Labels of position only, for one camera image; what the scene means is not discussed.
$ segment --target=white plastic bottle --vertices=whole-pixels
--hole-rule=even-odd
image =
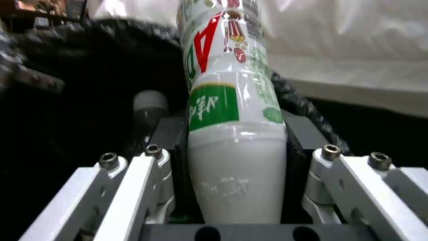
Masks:
[[[256,0],[184,0],[188,160],[206,223],[279,223],[286,129]]]

